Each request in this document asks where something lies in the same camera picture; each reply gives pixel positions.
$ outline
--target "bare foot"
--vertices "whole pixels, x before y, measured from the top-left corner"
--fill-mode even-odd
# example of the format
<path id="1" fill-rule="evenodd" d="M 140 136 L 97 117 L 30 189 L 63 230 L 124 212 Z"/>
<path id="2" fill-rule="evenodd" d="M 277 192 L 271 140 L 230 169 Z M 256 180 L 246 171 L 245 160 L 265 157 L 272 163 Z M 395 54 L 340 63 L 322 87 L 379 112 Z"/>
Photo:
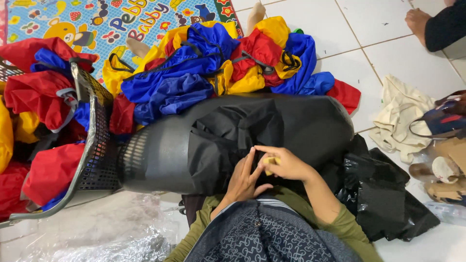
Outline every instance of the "bare foot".
<path id="1" fill-rule="evenodd" d="M 445 2 L 445 5 L 447 7 L 451 7 L 456 2 L 456 0 L 443 0 L 443 1 Z"/>
<path id="2" fill-rule="evenodd" d="M 261 2 L 257 2 L 247 18 L 247 32 L 245 36 L 249 36 L 254 31 L 254 26 L 260 21 L 264 20 L 264 16 L 265 7 L 261 4 Z"/>
<path id="3" fill-rule="evenodd" d="M 144 44 L 143 42 L 139 42 L 134 38 L 126 38 L 126 46 L 131 50 L 131 52 L 141 58 L 144 58 L 145 55 L 151 49 L 148 45 Z"/>
<path id="4" fill-rule="evenodd" d="M 404 19 L 413 34 L 418 37 L 421 44 L 425 47 L 425 25 L 431 16 L 419 8 L 409 10 Z"/>

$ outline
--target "black plastic sheet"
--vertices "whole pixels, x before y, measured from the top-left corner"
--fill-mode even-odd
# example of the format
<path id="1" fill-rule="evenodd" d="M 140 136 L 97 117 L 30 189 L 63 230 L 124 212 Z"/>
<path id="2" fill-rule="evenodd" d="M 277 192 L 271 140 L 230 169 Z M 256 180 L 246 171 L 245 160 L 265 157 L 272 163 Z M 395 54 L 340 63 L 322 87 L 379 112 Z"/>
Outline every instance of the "black plastic sheet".
<path id="1" fill-rule="evenodd" d="M 196 120 L 189 136 L 188 169 L 205 195 L 224 193 L 236 164 L 254 145 L 283 147 L 284 124 L 272 99 L 220 106 Z M 252 169 L 263 153 L 257 153 Z"/>
<path id="2" fill-rule="evenodd" d="M 371 241 L 410 241 L 440 224 L 413 195 L 405 190 L 409 175 L 378 148 L 367 150 L 356 135 L 344 156 L 343 188 L 337 198 L 356 216 Z"/>

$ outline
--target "laundry basket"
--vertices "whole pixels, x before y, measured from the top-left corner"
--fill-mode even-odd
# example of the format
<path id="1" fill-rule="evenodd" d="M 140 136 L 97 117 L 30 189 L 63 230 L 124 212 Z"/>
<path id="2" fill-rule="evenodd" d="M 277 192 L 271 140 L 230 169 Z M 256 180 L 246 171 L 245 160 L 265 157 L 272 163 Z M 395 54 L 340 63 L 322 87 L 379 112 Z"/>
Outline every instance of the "laundry basket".
<path id="1" fill-rule="evenodd" d="M 9 76 L 24 74 L 23 71 L 2 61 L 0 57 L 0 81 L 6 82 Z M 0 228 L 14 225 L 24 219 L 46 218 L 64 207 L 105 197 L 120 188 L 115 170 L 117 145 L 109 135 L 113 96 L 72 61 L 70 59 L 77 98 L 79 101 L 90 103 L 88 137 L 75 176 L 66 195 L 56 206 L 41 213 L 11 214 L 8 221 L 0 223 Z"/>

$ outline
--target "colorful play mat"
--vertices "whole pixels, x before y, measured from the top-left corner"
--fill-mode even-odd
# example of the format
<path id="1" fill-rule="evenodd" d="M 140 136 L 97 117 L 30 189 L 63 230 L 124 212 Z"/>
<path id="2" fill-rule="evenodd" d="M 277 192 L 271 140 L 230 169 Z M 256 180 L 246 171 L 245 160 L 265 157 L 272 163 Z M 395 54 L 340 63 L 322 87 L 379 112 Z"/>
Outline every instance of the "colorful play mat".
<path id="1" fill-rule="evenodd" d="M 242 35 L 230 0 L 0 0 L 0 16 L 3 44 L 58 36 L 76 52 L 99 55 L 93 75 L 101 83 L 111 53 L 138 64 L 127 37 L 158 45 L 167 30 L 204 21 L 235 21 Z"/>

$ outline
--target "plastic bottle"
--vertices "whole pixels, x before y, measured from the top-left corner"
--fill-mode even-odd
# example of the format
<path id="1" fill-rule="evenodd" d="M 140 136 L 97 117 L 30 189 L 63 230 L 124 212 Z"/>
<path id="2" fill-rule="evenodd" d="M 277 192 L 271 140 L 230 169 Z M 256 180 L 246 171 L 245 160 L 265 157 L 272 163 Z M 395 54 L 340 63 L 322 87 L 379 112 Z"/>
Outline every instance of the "plastic bottle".
<path id="1" fill-rule="evenodd" d="M 466 227 L 466 207 L 429 201 L 424 204 L 440 221 Z"/>

